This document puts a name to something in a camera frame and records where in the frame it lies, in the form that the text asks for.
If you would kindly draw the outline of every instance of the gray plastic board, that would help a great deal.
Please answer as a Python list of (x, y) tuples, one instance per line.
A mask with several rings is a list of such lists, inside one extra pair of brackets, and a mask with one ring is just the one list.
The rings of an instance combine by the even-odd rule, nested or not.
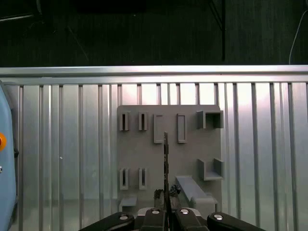
[[(117, 119), (119, 204), (124, 198), (137, 197), (136, 206), (124, 205), (123, 211), (153, 207), (154, 191), (164, 188), (164, 131), (169, 141), (169, 186), (178, 184), (176, 176), (191, 176), (221, 204), (219, 178), (206, 181), (198, 170), (202, 160), (212, 176), (214, 158), (220, 159), (223, 124), (217, 105), (123, 105), (118, 107)], [(181, 192), (182, 206), (189, 206), (189, 199)]]

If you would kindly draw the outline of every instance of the white cable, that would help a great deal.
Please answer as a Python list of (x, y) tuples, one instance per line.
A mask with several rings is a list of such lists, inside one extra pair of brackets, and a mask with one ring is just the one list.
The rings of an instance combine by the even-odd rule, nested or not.
[(295, 44), (295, 41), (296, 41), (296, 38), (297, 38), (297, 35), (298, 35), (298, 32), (299, 32), (299, 29), (300, 29), (300, 25), (302, 24), (302, 20), (303, 20), (305, 14), (306, 14), (307, 12), (308, 12), (308, 10), (305, 10), (305, 12), (303, 12), (303, 14), (302, 14), (302, 17), (300, 18), (300, 21), (299, 21), (299, 24), (298, 24), (298, 27), (297, 27), (297, 31), (296, 31), (296, 34), (295, 34), (295, 37), (294, 37), (294, 41), (293, 41), (293, 44), (292, 44), (292, 47), (291, 47), (291, 50), (290, 50), (289, 65), (291, 65), (292, 51), (293, 51), (293, 47), (294, 47), (294, 44)]

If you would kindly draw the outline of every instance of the dark wall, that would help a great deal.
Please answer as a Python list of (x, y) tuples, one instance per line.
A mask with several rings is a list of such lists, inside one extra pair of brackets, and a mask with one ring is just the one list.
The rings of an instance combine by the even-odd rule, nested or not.
[[(16, 1), (22, 0), (0, 0), (0, 15), (30, 11)], [(226, 0), (225, 62), (207, 0), (45, 0), (42, 8), (44, 23), (0, 23), (1, 67), (288, 64), (307, 6), (302, 0)], [(308, 64), (308, 13), (292, 63)]]

